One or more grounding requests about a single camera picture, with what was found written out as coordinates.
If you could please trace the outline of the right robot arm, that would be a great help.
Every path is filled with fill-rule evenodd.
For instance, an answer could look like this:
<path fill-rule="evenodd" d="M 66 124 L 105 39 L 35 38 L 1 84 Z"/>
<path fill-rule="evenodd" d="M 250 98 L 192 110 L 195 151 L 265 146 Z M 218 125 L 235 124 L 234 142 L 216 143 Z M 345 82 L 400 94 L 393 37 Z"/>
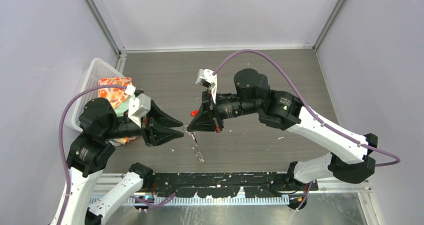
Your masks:
<path fill-rule="evenodd" d="M 195 82 L 205 87 L 205 91 L 200 108 L 187 126 L 189 132 L 219 133 L 224 120 L 257 114 L 267 127 L 301 135 L 327 149 L 328 153 L 322 157 L 290 163 L 285 183 L 291 190 L 330 177 L 359 184 L 374 174 L 376 161 L 361 143 L 375 146 L 376 135 L 355 135 L 349 140 L 344 137 L 345 129 L 331 131 L 331 121 L 309 112 L 297 96 L 271 89 L 268 78 L 252 68 L 234 75 L 235 93 L 217 93 L 217 81 L 212 70 L 198 71 Z"/>

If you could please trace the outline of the silver perforated keyring plate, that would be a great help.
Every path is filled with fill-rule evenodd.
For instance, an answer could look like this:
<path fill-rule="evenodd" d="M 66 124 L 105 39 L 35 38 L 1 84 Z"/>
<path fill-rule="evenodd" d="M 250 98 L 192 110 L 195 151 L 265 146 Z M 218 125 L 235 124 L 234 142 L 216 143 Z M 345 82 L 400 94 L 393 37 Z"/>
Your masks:
<path fill-rule="evenodd" d="M 191 149 L 193 150 L 196 159 L 198 160 L 198 162 L 200 162 L 201 164 L 205 164 L 206 160 L 204 158 L 204 155 L 202 154 L 202 152 L 199 149 L 199 143 L 196 139 L 195 133 L 194 132 L 190 132 L 188 131 L 188 125 L 183 125 L 183 131 L 190 137 L 191 139 Z"/>

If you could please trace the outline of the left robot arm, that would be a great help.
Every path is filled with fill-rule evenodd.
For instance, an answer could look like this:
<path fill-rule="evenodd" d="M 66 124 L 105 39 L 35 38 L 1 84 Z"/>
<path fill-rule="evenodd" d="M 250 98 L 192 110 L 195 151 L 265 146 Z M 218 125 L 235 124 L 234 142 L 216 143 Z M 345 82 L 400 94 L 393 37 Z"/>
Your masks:
<path fill-rule="evenodd" d="M 90 100 L 80 116 L 81 134 L 71 143 L 65 161 L 70 173 L 53 225 L 104 225 L 134 193 L 148 192 L 155 183 L 151 168 L 136 162 L 123 179 L 106 195 L 89 204 L 97 181 L 116 148 L 111 140 L 121 137 L 142 137 L 148 147 L 163 145 L 182 138 L 177 128 L 183 123 L 166 114 L 151 101 L 148 111 L 135 123 L 128 116 L 118 117 L 105 98 Z"/>

